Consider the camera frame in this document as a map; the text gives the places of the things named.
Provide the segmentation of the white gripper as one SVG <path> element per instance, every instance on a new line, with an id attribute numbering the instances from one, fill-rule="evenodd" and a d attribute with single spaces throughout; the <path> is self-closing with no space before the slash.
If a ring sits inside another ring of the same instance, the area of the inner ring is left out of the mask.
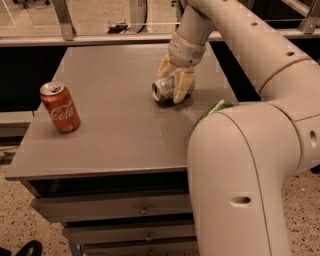
<path id="1" fill-rule="evenodd" d="M 177 67 L 196 66 L 202 60 L 206 47 L 191 43 L 175 33 L 168 46 L 168 54 L 161 60 L 157 78 L 165 78 L 172 74 Z M 173 102 L 182 102 L 191 88 L 195 74 L 193 68 L 179 69 L 174 75 Z"/>

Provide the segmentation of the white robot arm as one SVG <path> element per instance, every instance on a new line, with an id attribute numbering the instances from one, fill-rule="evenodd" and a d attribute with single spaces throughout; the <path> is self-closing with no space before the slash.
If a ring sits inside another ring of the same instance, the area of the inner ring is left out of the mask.
<path id="1" fill-rule="evenodd" d="M 215 111 L 189 140 L 187 170 L 200 256 L 291 256 L 281 188 L 319 163 L 320 66 L 238 0 L 185 0 L 158 75 L 181 102 L 212 31 L 260 96 Z"/>

